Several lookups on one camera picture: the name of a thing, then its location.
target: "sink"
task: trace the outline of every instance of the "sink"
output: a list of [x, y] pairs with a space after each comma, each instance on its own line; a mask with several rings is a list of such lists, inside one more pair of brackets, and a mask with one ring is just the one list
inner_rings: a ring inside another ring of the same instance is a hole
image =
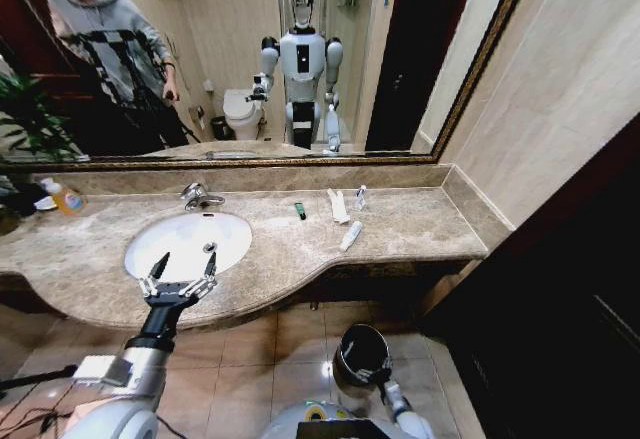
[[207, 246], [216, 243], [216, 274], [226, 271], [249, 250], [251, 227], [232, 214], [191, 213], [169, 217], [143, 229], [129, 244], [124, 267], [136, 279], [146, 277], [167, 252], [171, 257], [162, 282], [189, 282], [202, 277], [211, 257]]

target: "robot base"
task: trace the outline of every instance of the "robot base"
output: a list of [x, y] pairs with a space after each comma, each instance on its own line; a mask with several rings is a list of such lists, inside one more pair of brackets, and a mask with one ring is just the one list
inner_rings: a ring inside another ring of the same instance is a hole
[[390, 422], [358, 419], [345, 408], [328, 402], [306, 401], [289, 406], [269, 424], [260, 439], [412, 439]]

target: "small bottle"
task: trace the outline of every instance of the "small bottle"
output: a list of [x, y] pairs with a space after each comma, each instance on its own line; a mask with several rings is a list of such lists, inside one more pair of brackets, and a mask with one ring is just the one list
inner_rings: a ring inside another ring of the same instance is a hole
[[362, 223], [360, 221], [354, 221], [347, 233], [342, 238], [342, 242], [340, 243], [340, 250], [344, 252], [349, 249], [349, 247], [351, 247], [351, 244], [355, 242], [361, 230]]
[[54, 182], [51, 177], [43, 179], [40, 183], [47, 190], [53, 202], [65, 214], [76, 214], [87, 205], [87, 200], [84, 197], [68, 187]]
[[364, 209], [364, 206], [367, 203], [367, 201], [364, 200], [364, 193], [366, 191], [367, 186], [365, 186], [364, 184], [360, 186], [360, 189], [356, 191], [356, 209], [358, 209], [359, 211]]

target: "sink drain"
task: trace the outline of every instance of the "sink drain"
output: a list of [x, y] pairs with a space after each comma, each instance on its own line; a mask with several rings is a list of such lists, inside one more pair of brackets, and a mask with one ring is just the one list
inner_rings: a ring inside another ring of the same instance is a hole
[[215, 252], [217, 248], [218, 245], [215, 242], [207, 242], [204, 246], [202, 246], [202, 251], [206, 252], [207, 254], [211, 254], [212, 252]]

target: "black wire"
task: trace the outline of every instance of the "black wire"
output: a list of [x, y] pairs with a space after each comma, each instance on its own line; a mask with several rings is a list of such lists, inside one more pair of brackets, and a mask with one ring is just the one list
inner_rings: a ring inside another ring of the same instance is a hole
[[28, 391], [24, 396], [22, 396], [22, 399], [20, 399], [18, 402], [16, 402], [16, 403], [13, 405], [13, 407], [12, 407], [11, 409], [9, 409], [9, 412], [7, 412], [7, 414], [6, 414], [2, 419], [0, 419], [0, 426], [4, 423], [4, 421], [5, 421], [5, 420], [7, 420], [7, 419], [9, 418], [9, 416], [11, 415], [11, 413], [12, 413], [13, 411], [15, 411], [15, 410], [18, 408], [18, 406], [19, 406], [20, 404], [22, 404], [22, 401], [24, 401], [24, 400], [27, 398], [27, 396], [28, 396], [29, 394], [31, 394], [31, 392], [33, 392], [33, 390], [34, 390], [36, 387], [38, 387], [38, 384], [40, 384], [40, 383], [37, 383], [37, 384], [34, 384], [33, 386], [31, 386], [31, 389], [29, 389], [29, 391]]
[[167, 429], [169, 429], [169, 432], [171, 432], [174, 436], [179, 437], [180, 439], [189, 439], [187, 436], [184, 436], [182, 434], [180, 434], [178, 431], [176, 431], [173, 427], [171, 427], [169, 425], [169, 423], [167, 421], [165, 421], [164, 419], [162, 419], [160, 416], [158, 416], [156, 414], [156, 417], [158, 418], [158, 421], [160, 421], [162, 424], [164, 424], [164, 427], [166, 427]]
[[[0, 439], [6, 439], [10, 437], [11, 434], [13, 434], [14, 432], [19, 431], [20, 429], [24, 429], [25, 427], [31, 426], [40, 420], [42, 420], [42, 425], [40, 426], [40, 434], [42, 435], [43, 433], [45, 433], [53, 424], [55, 428], [55, 437], [57, 438], [58, 437], [58, 419], [71, 417], [71, 413], [69, 412], [65, 414], [60, 414], [56, 408], [64, 400], [64, 398], [67, 397], [69, 392], [71, 392], [71, 389], [73, 389], [73, 386], [74, 384], [72, 383], [64, 392], [64, 394], [62, 394], [62, 396], [60, 396], [60, 398], [56, 401], [53, 408], [33, 407], [29, 409], [27, 412], [25, 412], [24, 415], [20, 418], [20, 420], [16, 422], [13, 426], [1, 428], [0, 432], [4, 432], [4, 431], [9, 431], [9, 432], [4, 436], [0, 437]], [[29, 414], [35, 411], [44, 412], [44, 414], [40, 414], [36, 417], [32, 417], [31, 419], [26, 420]]]

